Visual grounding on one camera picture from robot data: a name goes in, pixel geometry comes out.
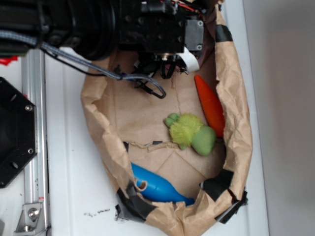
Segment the brown paper bag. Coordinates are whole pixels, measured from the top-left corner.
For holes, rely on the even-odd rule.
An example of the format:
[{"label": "brown paper bag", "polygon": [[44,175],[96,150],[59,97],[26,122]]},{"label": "brown paper bag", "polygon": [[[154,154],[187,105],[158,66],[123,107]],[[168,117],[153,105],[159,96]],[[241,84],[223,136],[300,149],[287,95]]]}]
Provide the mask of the brown paper bag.
[{"label": "brown paper bag", "polygon": [[[131,82],[89,76],[81,94],[89,132],[117,192],[119,217],[145,222],[169,236],[202,235],[219,215],[242,200],[252,155],[244,81],[218,6],[208,15],[206,26],[209,37],[199,71],[175,72],[170,80],[155,76],[166,90],[165,99],[133,89]],[[96,64],[111,70],[119,64],[130,73],[136,60],[137,53],[116,52]],[[217,90],[226,119],[224,140],[218,139],[206,157],[191,148],[179,149],[163,123],[174,112],[193,113],[206,123],[193,79],[196,73]],[[128,152],[123,142],[128,143]],[[169,180],[181,194],[195,198],[195,204],[144,199],[135,188],[131,161]]]}]

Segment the blue plastic toy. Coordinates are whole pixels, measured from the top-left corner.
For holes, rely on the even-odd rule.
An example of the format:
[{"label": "blue plastic toy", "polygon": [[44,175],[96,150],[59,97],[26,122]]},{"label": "blue plastic toy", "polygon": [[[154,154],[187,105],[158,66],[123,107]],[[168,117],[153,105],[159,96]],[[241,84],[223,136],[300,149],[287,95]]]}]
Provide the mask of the blue plastic toy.
[{"label": "blue plastic toy", "polygon": [[139,187],[143,181],[148,183],[146,189],[141,192],[143,197],[154,202],[185,202],[187,206],[194,204],[193,198],[181,195],[166,179],[133,163],[131,166],[137,179],[137,186]]}]

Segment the bolt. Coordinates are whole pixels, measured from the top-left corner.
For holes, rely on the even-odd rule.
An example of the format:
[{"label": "bolt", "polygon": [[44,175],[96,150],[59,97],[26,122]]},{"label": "bolt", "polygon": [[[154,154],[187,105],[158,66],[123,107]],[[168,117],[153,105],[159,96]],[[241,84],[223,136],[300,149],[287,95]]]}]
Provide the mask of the bolt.
[{"label": "bolt", "polygon": [[13,102],[15,98],[16,98],[16,94],[11,97],[10,102]]},{"label": "bolt", "polygon": [[139,23],[140,25],[142,25],[142,24],[144,23],[144,20],[143,20],[142,17],[139,17],[139,18],[138,18],[138,23]]},{"label": "bolt", "polygon": [[81,39],[79,37],[73,37],[73,39],[71,40],[71,47],[74,48],[78,46],[80,42],[81,42]]},{"label": "bolt", "polygon": [[162,25],[164,23],[164,20],[162,18],[158,18],[157,22]]},{"label": "bolt", "polygon": [[181,42],[183,41],[183,37],[178,36],[178,37],[177,37],[177,41],[178,41],[179,43],[181,43]]},{"label": "bolt", "polygon": [[26,226],[24,226],[23,227],[23,231],[24,232],[28,232],[28,231],[31,231],[32,229],[31,229],[31,226],[30,225],[26,225]]},{"label": "bolt", "polygon": [[184,25],[184,23],[182,21],[179,21],[177,24],[179,27],[183,27],[183,25]]},{"label": "bolt", "polygon": [[48,39],[48,43],[51,45],[58,45],[61,43],[61,37],[59,35],[52,35]]},{"label": "bolt", "polygon": [[167,61],[167,58],[168,58],[167,55],[162,56],[162,61]]},{"label": "bolt", "polygon": [[28,112],[30,112],[30,111],[33,110],[33,107],[32,107],[31,105],[27,105],[27,106],[25,107],[25,110],[28,111]]},{"label": "bolt", "polygon": [[198,21],[197,24],[198,24],[198,26],[200,26],[200,27],[203,26],[203,22],[202,22],[202,21]]},{"label": "bolt", "polygon": [[130,16],[125,16],[125,21],[126,21],[127,23],[130,23],[130,22],[131,22],[131,17],[130,17]]},{"label": "bolt", "polygon": [[44,30],[44,31],[49,31],[49,25],[47,25],[47,24],[42,24],[42,29]]},{"label": "bolt", "polygon": [[163,36],[159,34],[159,35],[157,36],[157,39],[158,39],[159,41],[161,41],[161,40],[163,40]]},{"label": "bolt", "polygon": [[38,216],[38,215],[39,215],[39,210],[37,210],[36,208],[31,208],[31,209],[29,210],[29,217],[30,217],[31,219],[35,218],[35,217]]}]

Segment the metal bracket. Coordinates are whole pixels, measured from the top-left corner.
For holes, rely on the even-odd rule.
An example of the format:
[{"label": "metal bracket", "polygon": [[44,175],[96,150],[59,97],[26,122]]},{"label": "metal bracket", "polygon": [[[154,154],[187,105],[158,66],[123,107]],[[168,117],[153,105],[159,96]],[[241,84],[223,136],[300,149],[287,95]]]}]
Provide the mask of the metal bracket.
[{"label": "metal bracket", "polygon": [[36,104],[37,109],[35,114],[37,155],[24,168],[25,204],[41,204],[40,208],[35,207],[40,210],[40,222],[37,224],[37,231],[40,232],[50,227],[44,54],[39,50],[29,51],[22,58],[22,71],[22,91]]},{"label": "metal bracket", "polygon": [[45,229],[44,214],[42,214],[42,203],[23,205],[22,214],[14,231],[14,236],[33,236],[43,232]]}]

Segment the green toy leg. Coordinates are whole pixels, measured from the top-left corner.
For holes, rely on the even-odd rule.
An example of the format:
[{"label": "green toy leg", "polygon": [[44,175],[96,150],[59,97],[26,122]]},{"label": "green toy leg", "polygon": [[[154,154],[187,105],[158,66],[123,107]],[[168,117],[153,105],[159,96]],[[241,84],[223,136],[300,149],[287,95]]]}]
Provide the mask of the green toy leg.
[{"label": "green toy leg", "polygon": [[181,150],[185,150],[187,148],[187,146],[184,144],[178,144],[178,146]]},{"label": "green toy leg", "polygon": [[180,117],[180,114],[172,113],[167,118],[164,119],[164,123],[167,125],[167,127],[171,127],[171,125],[177,121],[177,119]]}]

